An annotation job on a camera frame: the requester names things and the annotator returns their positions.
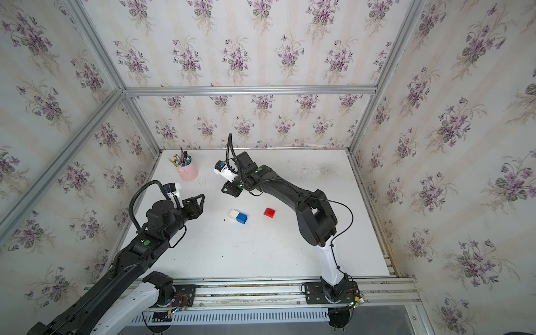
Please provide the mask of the white lego brick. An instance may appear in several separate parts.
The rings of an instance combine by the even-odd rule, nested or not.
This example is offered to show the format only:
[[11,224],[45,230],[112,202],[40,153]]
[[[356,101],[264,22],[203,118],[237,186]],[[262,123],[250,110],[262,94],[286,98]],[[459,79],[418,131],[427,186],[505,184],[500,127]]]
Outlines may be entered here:
[[228,216],[231,218],[231,219],[234,219],[235,221],[238,221],[238,217],[240,215],[240,212],[235,210],[235,209],[231,209],[228,213]]

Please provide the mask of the blue lego brick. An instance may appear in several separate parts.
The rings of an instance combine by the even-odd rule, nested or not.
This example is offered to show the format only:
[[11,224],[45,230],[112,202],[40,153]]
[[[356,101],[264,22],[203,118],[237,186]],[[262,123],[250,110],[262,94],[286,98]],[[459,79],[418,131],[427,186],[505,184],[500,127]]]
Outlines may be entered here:
[[248,216],[243,213],[238,213],[236,216],[236,221],[241,224],[245,224],[248,220]]

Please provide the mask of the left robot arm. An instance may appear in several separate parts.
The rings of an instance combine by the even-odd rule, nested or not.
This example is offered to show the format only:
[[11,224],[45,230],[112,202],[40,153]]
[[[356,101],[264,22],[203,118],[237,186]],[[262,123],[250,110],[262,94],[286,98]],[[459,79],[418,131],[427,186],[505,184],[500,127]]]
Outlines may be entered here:
[[149,307],[168,306],[175,296],[173,279],[150,268],[172,247],[176,233],[202,215],[204,204],[202,194],[155,202],[146,213],[146,223],[98,282],[49,324],[39,322],[29,333],[118,334]]

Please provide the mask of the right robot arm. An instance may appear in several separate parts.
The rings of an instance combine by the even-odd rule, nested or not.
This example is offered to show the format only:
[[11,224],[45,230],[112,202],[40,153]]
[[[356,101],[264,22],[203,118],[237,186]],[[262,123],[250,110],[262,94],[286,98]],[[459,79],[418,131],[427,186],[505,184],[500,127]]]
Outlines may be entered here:
[[293,210],[301,236],[319,250],[323,294],[332,303],[341,301],[343,294],[350,289],[350,279],[336,261],[334,239],[338,219],[325,193],[320,189],[310,191],[292,184],[271,167],[258,166],[246,152],[217,161],[214,172],[226,179],[221,190],[223,193],[237,198],[244,191],[251,193],[258,190]]

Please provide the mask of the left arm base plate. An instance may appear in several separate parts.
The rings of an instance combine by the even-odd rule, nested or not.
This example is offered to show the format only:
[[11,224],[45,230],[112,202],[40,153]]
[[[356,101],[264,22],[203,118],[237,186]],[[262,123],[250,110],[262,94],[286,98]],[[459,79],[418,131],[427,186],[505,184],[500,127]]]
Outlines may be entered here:
[[196,285],[173,285],[161,288],[152,308],[190,308],[194,303],[196,289]]

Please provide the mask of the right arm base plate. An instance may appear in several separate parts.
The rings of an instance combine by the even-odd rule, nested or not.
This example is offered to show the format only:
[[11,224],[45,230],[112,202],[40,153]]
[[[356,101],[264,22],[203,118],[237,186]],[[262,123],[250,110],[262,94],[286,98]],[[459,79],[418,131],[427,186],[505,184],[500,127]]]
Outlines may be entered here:
[[363,302],[361,292],[354,281],[342,280],[335,286],[330,286],[322,281],[306,282],[302,285],[308,305],[313,304],[357,304]]

